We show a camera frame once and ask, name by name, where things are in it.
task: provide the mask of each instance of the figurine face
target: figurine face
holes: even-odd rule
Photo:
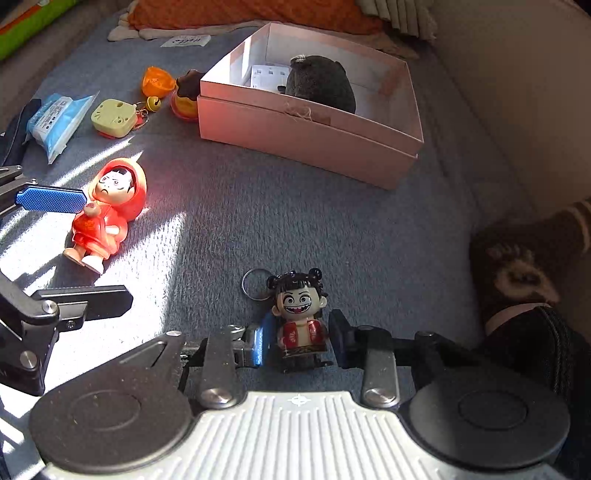
[[[95,187],[95,198],[110,205],[120,205],[134,196],[134,178],[131,172],[109,171],[97,182]]]
[[[312,318],[320,309],[326,307],[327,303],[326,297],[318,297],[314,287],[282,291],[277,294],[276,301],[273,315],[291,321]]]

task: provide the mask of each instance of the yellow toy block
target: yellow toy block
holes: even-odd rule
[[[121,138],[135,126],[138,117],[135,105],[109,98],[92,112],[90,119],[99,132]]]

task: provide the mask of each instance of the figure with hair buns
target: figure with hair buns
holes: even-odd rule
[[[322,290],[321,279],[318,268],[308,273],[290,271],[267,279],[267,287],[275,298],[272,312],[281,322],[277,345],[286,373],[332,365],[321,361],[319,355],[327,351],[327,330],[320,320],[327,294]]]

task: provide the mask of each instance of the gray plush toy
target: gray plush toy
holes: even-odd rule
[[[345,69],[338,61],[319,55],[291,59],[287,85],[281,93],[355,113],[355,96]]]

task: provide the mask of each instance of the orange cushion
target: orange cushion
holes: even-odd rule
[[[129,23],[138,30],[177,30],[250,20],[273,20],[352,34],[382,30],[382,21],[363,15],[355,0],[139,0],[129,15]]]

